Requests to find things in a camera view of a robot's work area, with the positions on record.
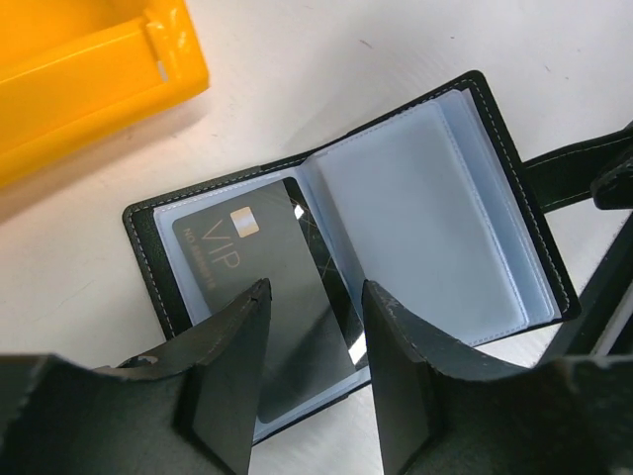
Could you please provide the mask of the black leather card holder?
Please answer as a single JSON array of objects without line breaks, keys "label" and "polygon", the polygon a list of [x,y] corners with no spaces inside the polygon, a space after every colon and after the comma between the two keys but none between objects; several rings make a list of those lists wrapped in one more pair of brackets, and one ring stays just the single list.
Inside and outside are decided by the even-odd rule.
[{"label": "black leather card holder", "polygon": [[[479,346],[564,322],[581,310],[546,221],[592,198],[590,185],[632,151],[623,129],[522,161],[489,85],[467,72],[340,139],[268,164],[129,205],[123,213],[150,300],[167,338],[191,317],[161,224],[166,211],[257,182],[294,177],[307,198],[361,320],[366,281],[415,314]],[[357,384],[262,440],[368,384]]]}]

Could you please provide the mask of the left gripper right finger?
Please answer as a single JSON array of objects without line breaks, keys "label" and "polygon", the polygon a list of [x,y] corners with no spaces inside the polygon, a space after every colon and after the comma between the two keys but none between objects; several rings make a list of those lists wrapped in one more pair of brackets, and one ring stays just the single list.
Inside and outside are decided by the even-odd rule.
[{"label": "left gripper right finger", "polygon": [[632,359],[523,368],[489,356],[365,283],[365,335],[388,474],[628,474]]}]

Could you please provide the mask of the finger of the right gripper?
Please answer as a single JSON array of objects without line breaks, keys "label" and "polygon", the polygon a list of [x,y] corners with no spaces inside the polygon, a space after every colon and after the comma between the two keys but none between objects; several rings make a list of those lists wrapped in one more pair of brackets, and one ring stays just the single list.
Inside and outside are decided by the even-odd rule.
[{"label": "finger of the right gripper", "polygon": [[600,210],[625,210],[633,207],[632,158],[607,168],[590,185],[594,204]]}]

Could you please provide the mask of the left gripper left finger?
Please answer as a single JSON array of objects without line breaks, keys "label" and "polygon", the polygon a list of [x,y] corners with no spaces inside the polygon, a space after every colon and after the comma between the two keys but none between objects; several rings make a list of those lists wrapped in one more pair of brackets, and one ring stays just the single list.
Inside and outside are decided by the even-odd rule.
[{"label": "left gripper left finger", "polygon": [[270,321],[263,279],[119,367],[3,356],[2,472],[246,473]]}]

